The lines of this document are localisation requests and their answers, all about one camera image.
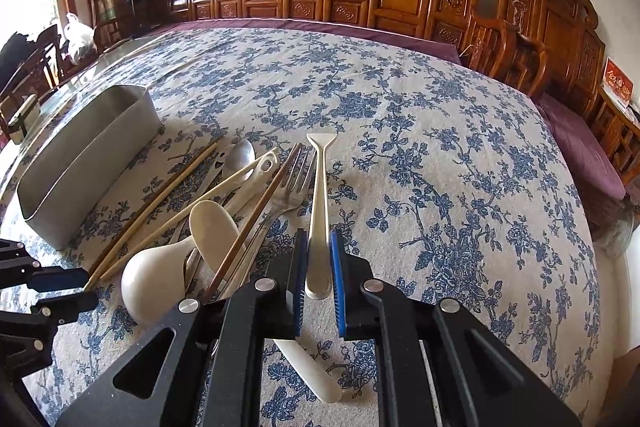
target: plastic bag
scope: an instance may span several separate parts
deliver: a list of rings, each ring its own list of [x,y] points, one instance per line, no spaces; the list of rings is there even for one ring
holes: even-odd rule
[[[74,13],[66,14],[69,24],[65,26],[65,37],[69,41],[69,57],[73,64],[79,64],[87,55],[97,51],[94,42],[94,31],[82,24]]]

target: metal rivet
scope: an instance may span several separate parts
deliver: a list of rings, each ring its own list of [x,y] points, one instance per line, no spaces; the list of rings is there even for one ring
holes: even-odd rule
[[[369,279],[364,282],[363,286],[366,291],[371,293],[382,292],[382,290],[385,289],[385,283],[379,279]]]
[[[255,289],[258,292],[268,292],[273,290],[276,287],[276,282],[273,279],[269,279],[268,277],[263,277],[262,279],[258,279],[255,282]]]
[[[178,304],[178,309],[182,313],[193,313],[200,307],[200,303],[196,299],[185,299]]]
[[[460,303],[455,299],[443,299],[440,302],[440,309],[445,313],[457,313],[460,309]]]

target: blue flower pattern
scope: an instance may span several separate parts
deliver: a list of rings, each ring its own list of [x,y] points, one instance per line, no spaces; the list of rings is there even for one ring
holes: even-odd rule
[[[24,223],[15,187],[37,151],[81,107],[124,82],[149,87],[161,131],[70,246],[56,252]],[[600,299],[572,179],[526,97],[428,55],[284,30],[165,34],[77,90],[41,124],[0,179],[0,233],[23,241],[44,264],[89,266],[143,201],[212,140],[246,137],[257,151],[277,146],[284,157],[312,130],[338,133],[329,151],[330,220],[342,230],[348,252],[369,259],[378,277],[408,297],[428,303],[458,298],[584,413]],[[186,206],[212,162],[180,184],[141,233]],[[297,212],[276,220],[253,277],[292,248],[295,229],[308,227],[311,207],[309,194]],[[198,274],[192,295],[207,276]],[[98,296],[95,311],[60,329],[53,364],[27,379],[52,422],[140,335],[118,282],[98,288]],[[17,288],[2,293],[1,303],[24,310],[30,298]],[[377,421],[373,344],[338,339],[333,313],[331,299],[307,299],[300,343],[344,389],[344,403],[319,402],[267,341],[264,427],[338,425],[341,412],[352,417],[353,407],[363,425]]]

